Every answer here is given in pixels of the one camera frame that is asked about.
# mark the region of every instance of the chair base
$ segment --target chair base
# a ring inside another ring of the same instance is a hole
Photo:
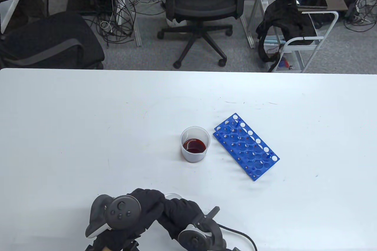
[[[173,67],[178,69],[182,65],[182,61],[187,55],[188,51],[191,49],[192,45],[198,38],[204,38],[205,41],[221,56],[221,59],[218,62],[218,65],[220,67],[225,67],[227,57],[224,54],[224,52],[220,49],[220,47],[215,43],[215,41],[212,39],[212,37],[209,36],[209,31],[216,31],[216,30],[226,30],[225,34],[226,36],[232,36],[233,34],[233,25],[226,24],[226,25],[212,25],[212,26],[203,26],[202,21],[198,21],[196,25],[187,25],[187,26],[178,26],[178,27],[169,27],[162,29],[157,33],[157,38],[163,39],[164,34],[166,32],[169,33],[192,33],[192,36],[190,40],[188,41],[185,49],[183,50],[181,56],[175,63],[173,64]]]

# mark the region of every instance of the smartphone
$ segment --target smartphone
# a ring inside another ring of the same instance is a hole
[[[296,0],[296,5],[303,9],[327,9],[326,0]]]

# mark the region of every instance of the red liquid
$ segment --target red liquid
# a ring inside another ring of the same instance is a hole
[[[199,139],[189,139],[183,144],[183,148],[190,153],[203,153],[206,150],[206,145]]]

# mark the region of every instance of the white table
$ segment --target white table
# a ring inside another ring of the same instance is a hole
[[[84,250],[97,195],[142,187],[220,206],[260,251],[376,250],[376,89],[369,75],[4,69],[1,249]],[[202,162],[180,155],[186,127],[213,133],[234,112],[281,158],[255,182],[214,138]],[[157,223],[139,242],[182,250]]]

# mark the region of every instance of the black cushion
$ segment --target black cushion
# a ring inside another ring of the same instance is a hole
[[[28,67],[86,68],[105,59],[100,43],[85,20],[79,14],[67,11],[12,31],[5,37],[2,47],[17,59],[24,59],[72,38],[84,46],[84,57],[80,65],[76,64],[77,48],[74,47]]]

